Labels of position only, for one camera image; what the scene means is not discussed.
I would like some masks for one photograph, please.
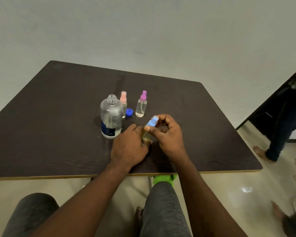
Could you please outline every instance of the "blue bottle cap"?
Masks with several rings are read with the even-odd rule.
[[[132,116],[132,114],[133,114],[133,109],[131,109],[131,108],[126,109],[127,116]]]
[[[155,126],[157,121],[159,120],[159,117],[158,116],[154,116],[148,123],[147,125],[148,126]]]

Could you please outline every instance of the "bare foot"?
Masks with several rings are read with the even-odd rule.
[[[282,221],[282,219],[286,216],[285,213],[280,209],[280,207],[273,201],[271,201],[272,207],[273,207],[273,214],[275,217]]]
[[[265,155],[265,151],[262,150],[260,147],[258,147],[257,145],[256,146],[253,146],[253,151],[261,157],[261,159],[264,159],[266,160],[268,163],[271,163],[271,164],[274,164],[275,162],[274,161],[271,161],[269,160],[266,155]]]
[[[135,212],[135,223],[134,223],[134,233],[133,237],[138,237],[139,236],[139,226],[140,226],[140,219],[141,219],[141,214],[143,212],[142,207],[137,207],[136,212]]]

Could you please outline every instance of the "right hand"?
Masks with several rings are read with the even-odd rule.
[[[160,114],[157,116],[159,120],[156,127],[145,126],[145,130],[159,141],[162,151],[172,162],[186,158],[180,125],[170,115]]]

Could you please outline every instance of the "left hand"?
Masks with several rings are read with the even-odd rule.
[[[142,144],[142,126],[131,124],[126,131],[119,134],[113,142],[111,163],[128,171],[140,163],[149,150],[150,141]]]

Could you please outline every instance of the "green sock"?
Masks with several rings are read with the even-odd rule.
[[[153,184],[157,184],[161,181],[168,182],[173,187],[173,181],[178,177],[178,175],[156,175],[153,178]]]

